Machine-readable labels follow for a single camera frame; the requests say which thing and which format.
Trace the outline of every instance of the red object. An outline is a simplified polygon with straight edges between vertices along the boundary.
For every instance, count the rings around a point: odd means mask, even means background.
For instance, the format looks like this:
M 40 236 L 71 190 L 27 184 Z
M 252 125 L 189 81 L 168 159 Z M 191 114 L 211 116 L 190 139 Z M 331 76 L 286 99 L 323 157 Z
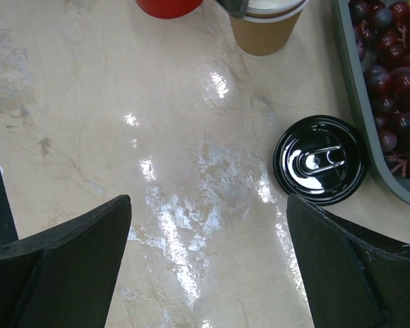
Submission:
M 149 15 L 157 18 L 177 18 L 192 12 L 203 0 L 136 0 Z

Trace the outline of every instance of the gray tray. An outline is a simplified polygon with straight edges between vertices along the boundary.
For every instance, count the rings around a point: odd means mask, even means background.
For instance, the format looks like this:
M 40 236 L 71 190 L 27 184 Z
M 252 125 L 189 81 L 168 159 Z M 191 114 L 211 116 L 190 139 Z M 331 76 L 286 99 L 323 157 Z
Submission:
M 390 5 L 394 0 L 383 1 Z M 355 37 L 349 14 L 348 0 L 331 0 L 333 11 L 333 30 L 336 37 L 337 50 L 344 75 L 349 103 L 357 129 L 366 140 L 369 157 L 372 163 L 371 172 L 377 182 L 387 185 L 399 198 L 410 204 L 410 180 L 393 176 L 383 158 L 377 130 L 375 128 L 369 97 L 363 78 L 363 69 L 368 59 L 360 63 L 355 46 Z

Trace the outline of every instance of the beige surface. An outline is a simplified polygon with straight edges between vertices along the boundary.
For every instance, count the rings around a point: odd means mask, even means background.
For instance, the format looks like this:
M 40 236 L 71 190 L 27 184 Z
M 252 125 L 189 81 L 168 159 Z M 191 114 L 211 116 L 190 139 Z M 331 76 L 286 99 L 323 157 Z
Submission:
M 170 21 L 133 0 L 0 0 L 0 162 L 20 237 L 132 198 L 107 327 L 313 327 L 270 172 L 292 123 L 350 120 L 327 2 L 255 60 L 211 0 Z M 329 209 L 410 243 L 410 207 L 369 177 Z

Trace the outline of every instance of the bunch of grapes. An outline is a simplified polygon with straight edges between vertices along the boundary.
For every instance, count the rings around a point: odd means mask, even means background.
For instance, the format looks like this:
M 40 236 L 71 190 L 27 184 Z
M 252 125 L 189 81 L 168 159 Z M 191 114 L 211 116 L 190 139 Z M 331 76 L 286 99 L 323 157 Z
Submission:
M 364 78 L 381 149 L 391 173 L 410 179 L 410 2 L 349 0 L 349 8 L 360 60 L 374 54 Z

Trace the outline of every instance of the pull tab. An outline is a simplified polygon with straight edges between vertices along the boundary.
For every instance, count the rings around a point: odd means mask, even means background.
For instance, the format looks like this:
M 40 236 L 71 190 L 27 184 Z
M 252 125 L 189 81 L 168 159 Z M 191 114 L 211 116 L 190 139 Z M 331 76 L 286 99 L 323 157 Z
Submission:
M 340 146 L 306 152 L 299 157 L 299 167 L 307 175 L 313 175 L 344 165 L 345 156 Z

